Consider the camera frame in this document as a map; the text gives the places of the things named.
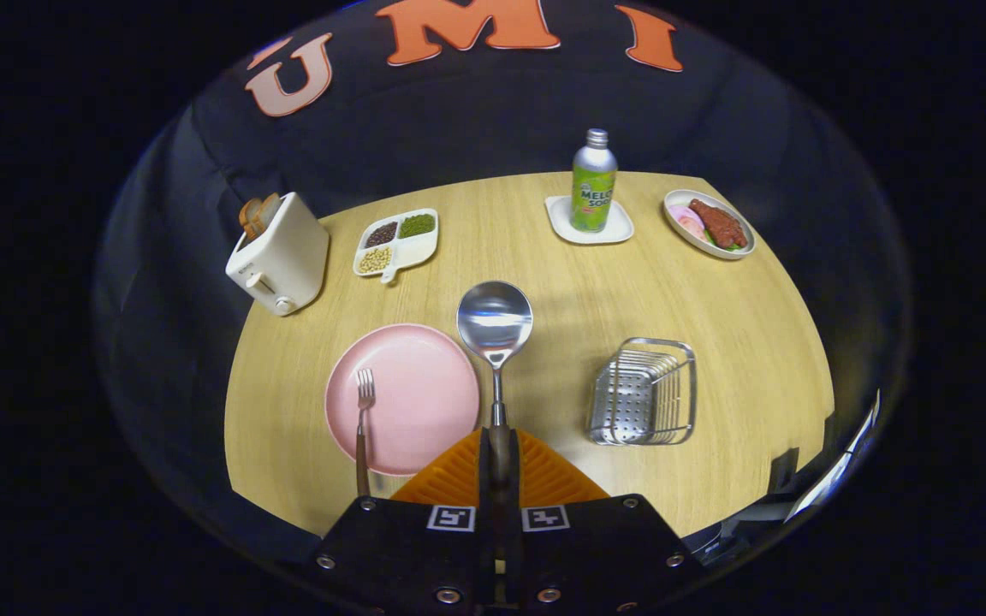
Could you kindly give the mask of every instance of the melon soda can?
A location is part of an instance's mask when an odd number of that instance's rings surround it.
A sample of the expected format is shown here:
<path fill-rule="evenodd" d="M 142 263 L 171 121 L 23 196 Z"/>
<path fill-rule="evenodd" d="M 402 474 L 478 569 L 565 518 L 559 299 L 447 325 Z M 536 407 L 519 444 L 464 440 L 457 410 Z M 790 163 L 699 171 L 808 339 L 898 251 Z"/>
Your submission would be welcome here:
<path fill-rule="evenodd" d="M 574 229 L 598 234 L 607 226 L 618 168 L 615 155 L 607 149 L 606 130 L 588 129 L 584 147 L 573 157 L 570 225 Z"/>

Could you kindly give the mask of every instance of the pink plate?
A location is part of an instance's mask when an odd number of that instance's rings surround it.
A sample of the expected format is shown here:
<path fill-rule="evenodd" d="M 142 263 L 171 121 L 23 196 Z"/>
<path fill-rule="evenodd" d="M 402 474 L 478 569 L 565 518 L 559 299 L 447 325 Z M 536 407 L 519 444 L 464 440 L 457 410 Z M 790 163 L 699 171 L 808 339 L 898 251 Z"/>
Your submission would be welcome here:
<path fill-rule="evenodd" d="M 478 378 L 462 348 L 416 323 L 379 328 L 337 359 L 325 386 L 325 422 L 356 460 L 356 370 L 371 368 L 375 405 L 364 415 L 367 464 L 383 475 L 416 475 L 478 424 Z"/>

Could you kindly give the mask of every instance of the orange letter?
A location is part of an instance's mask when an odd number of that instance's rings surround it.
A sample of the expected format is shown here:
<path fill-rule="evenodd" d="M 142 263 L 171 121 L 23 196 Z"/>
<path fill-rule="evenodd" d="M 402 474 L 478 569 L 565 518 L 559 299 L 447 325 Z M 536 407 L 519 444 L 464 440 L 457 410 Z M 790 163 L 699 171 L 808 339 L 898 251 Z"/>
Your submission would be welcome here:
<path fill-rule="evenodd" d="M 630 59 L 672 73 L 684 70 L 684 65 L 672 51 L 672 38 L 668 36 L 669 32 L 676 31 L 674 25 L 638 9 L 620 7 L 619 4 L 615 8 L 626 13 L 630 17 L 630 25 L 633 25 L 633 47 L 627 50 Z"/>
<path fill-rule="evenodd" d="M 299 58 L 306 71 L 306 85 L 302 86 L 302 90 L 294 94 L 284 91 L 281 81 L 276 78 L 277 71 L 281 69 L 280 62 L 254 75 L 246 83 L 246 89 L 253 93 L 253 100 L 258 102 L 258 107 L 266 116 L 288 116 L 321 97 L 333 79 L 330 59 L 325 55 L 325 42 L 332 36 L 333 33 L 325 33 L 298 50 L 291 51 L 291 57 Z"/>
<path fill-rule="evenodd" d="M 439 55 L 442 47 L 428 42 L 425 29 L 443 36 L 456 50 L 478 42 L 485 22 L 493 20 L 486 45 L 496 50 L 552 50 L 561 41 L 547 30 L 541 0 L 474 0 L 461 7 L 449 0 L 402 0 L 376 16 L 390 17 L 395 27 L 396 51 L 390 66 L 421 62 Z"/>

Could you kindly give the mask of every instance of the letter m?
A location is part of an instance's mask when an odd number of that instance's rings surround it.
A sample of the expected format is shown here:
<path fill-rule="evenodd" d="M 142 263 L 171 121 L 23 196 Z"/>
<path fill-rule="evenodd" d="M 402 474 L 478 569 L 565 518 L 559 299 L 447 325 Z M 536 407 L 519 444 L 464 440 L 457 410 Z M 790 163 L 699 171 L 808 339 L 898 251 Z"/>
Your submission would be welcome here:
<path fill-rule="evenodd" d="M 456 50 L 470 50 L 489 20 L 493 34 L 485 43 L 496 50 L 552 50 L 561 45 L 547 30 L 541 0 L 473 0 L 468 7 L 449 0 L 402 0 L 376 16 L 390 17 L 395 27 L 396 50 L 387 58 L 391 66 L 438 56 L 443 48 L 428 42 L 428 30 Z"/>

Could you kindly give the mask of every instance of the can cap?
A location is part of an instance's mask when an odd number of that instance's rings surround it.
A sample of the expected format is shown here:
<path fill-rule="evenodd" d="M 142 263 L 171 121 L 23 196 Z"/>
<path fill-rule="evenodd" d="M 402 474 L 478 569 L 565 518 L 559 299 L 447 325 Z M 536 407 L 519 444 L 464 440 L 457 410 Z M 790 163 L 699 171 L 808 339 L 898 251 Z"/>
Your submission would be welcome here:
<path fill-rule="evenodd" d="M 590 128 L 588 129 L 588 135 L 585 137 L 585 141 L 588 147 L 591 148 L 606 148 L 607 147 L 607 130 L 601 128 Z"/>

